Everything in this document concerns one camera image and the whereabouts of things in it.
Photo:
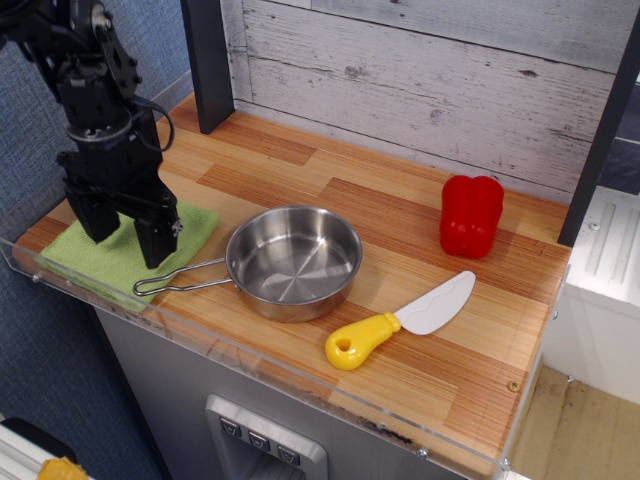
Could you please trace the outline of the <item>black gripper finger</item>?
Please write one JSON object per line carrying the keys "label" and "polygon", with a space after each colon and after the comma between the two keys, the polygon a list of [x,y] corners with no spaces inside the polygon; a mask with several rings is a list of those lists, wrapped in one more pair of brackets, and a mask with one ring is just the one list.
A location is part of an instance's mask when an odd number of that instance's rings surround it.
{"label": "black gripper finger", "polygon": [[65,193],[85,233],[96,244],[106,240],[119,228],[120,219],[110,191],[66,188]]}
{"label": "black gripper finger", "polygon": [[134,228],[148,269],[159,267],[177,249],[182,220],[176,207],[134,219]]}

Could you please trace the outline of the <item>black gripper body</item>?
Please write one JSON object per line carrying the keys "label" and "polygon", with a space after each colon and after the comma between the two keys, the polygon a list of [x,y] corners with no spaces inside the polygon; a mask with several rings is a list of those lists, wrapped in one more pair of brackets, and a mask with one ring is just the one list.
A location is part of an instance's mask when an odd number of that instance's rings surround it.
{"label": "black gripper body", "polygon": [[114,141],[80,143],[57,161],[79,219],[103,220],[118,212],[135,219],[178,218],[177,199],[159,178],[162,152],[149,110],[136,112],[128,132]]}

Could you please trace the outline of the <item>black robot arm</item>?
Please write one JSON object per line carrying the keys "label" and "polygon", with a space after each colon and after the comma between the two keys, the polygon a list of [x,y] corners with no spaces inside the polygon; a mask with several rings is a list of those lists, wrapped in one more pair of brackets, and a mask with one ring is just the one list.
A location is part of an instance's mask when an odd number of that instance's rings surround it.
{"label": "black robot arm", "polygon": [[122,46],[100,1],[4,1],[1,41],[34,63],[63,107],[73,151],[58,154],[65,192],[86,234],[111,236],[132,219],[148,268],[177,249],[177,199],[159,177],[169,149],[154,115],[164,108],[137,95],[138,62]]}

